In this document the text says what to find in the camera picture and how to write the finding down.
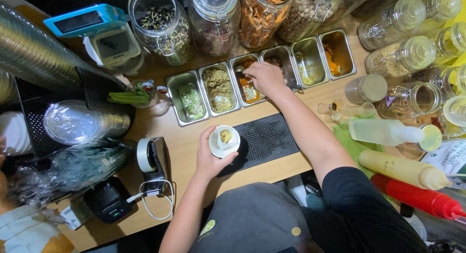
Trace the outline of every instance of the squeeze bottle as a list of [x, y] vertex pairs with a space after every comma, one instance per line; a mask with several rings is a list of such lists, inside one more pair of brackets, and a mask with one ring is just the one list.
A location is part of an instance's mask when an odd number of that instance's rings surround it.
[[405, 126], [395, 119], [354, 119], [348, 124], [352, 139], [387, 146], [404, 142], [417, 143], [424, 139], [424, 131], [418, 127]]
[[380, 192], [434, 217], [448, 220], [466, 217], [458, 201], [438, 191], [421, 189], [382, 174], [373, 175], [370, 181]]
[[401, 180], [422, 189], [439, 190], [452, 185], [445, 173], [431, 164], [411, 159], [364, 150], [359, 154], [359, 164], [383, 175]]

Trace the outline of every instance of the white tape roll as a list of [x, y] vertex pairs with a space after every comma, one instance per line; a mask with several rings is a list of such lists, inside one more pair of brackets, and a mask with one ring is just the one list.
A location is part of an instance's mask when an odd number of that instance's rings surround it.
[[157, 169], [156, 167], [150, 166], [147, 157], [147, 145], [150, 141], [152, 141], [152, 138], [143, 138], [137, 143], [137, 163], [143, 172], [152, 172]]

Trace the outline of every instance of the green towel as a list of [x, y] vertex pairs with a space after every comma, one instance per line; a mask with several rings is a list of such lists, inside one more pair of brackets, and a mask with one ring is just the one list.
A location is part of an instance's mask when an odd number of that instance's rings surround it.
[[[376, 119], [375, 113], [371, 116], [358, 116], [354, 119]], [[366, 174], [366, 176], [370, 179], [374, 173], [368, 170], [365, 167], [362, 167], [358, 162], [359, 154], [366, 150], [375, 150], [379, 152], [384, 152], [383, 146], [379, 144], [373, 144], [368, 142], [361, 142], [353, 140], [350, 136], [350, 132], [348, 131], [348, 124], [341, 123], [339, 125], [335, 125], [333, 127], [333, 133], [335, 134], [336, 138], [340, 141], [346, 151], [351, 155], [356, 165], [358, 165], [359, 169]]]

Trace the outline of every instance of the lemon logo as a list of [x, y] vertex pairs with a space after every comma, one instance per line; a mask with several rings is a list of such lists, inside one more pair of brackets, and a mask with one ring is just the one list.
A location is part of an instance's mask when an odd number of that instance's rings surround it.
[[199, 235], [199, 236], [202, 236], [204, 233], [211, 230], [215, 226], [215, 223], [217, 223], [217, 221], [215, 221], [215, 220], [211, 220], [211, 221], [207, 222], [206, 226], [204, 227], [204, 229], [201, 232], [201, 235]]

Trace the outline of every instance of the white cable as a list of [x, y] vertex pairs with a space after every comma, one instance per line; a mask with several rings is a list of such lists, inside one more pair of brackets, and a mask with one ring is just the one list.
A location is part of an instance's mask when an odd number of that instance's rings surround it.
[[[146, 184], [146, 183], [150, 183], [150, 182], [167, 182], [168, 185], [170, 185], [170, 190], [172, 191], [172, 199], [170, 199], [168, 196], [166, 196], [166, 195], [160, 193], [160, 195], [165, 196], [165, 198], [168, 199], [168, 201], [170, 201], [170, 205], [171, 205], [170, 214], [167, 215], [166, 217], [162, 218], [162, 219], [157, 218], [156, 216], [154, 216], [154, 214], [152, 214], [152, 212], [150, 212], [150, 210], [147, 208], [147, 204], [146, 204], [145, 199], [144, 199], [144, 193], [141, 192], [141, 188], [143, 187], [143, 185]], [[144, 203], [144, 207], [146, 208], [147, 212], [148, 212], [153, 218], [155, 218], [155, 219], [157, 219], [157, 220], [164, 220], [164, 219], [166, 219], [166, 218], [168, 218], [168, 217], [173, 218], [173, 201], [175, 200], [175, 194], [173, 193], [173, 186], [172, 186], [172, 183], [170, 183], [170, 181], [165, 180], [165, 179], [156, 179], [156, 180], [149, 180], [149, 181], [143, 182], [143, 183], [139, 186], [139, 194], [137, 194], [137, 195], [135, 195], [135, 196], [132, 196], [132, 197], [128, 198], [128, 199], [126, 200], [126, 202], [128, 202], [128, 203], [133, 202], [133, 201], [134, 201], [136, 198], [138, 198], [138, 197], [141, 197], [141, 198], [142, 198], [143, 203]]]

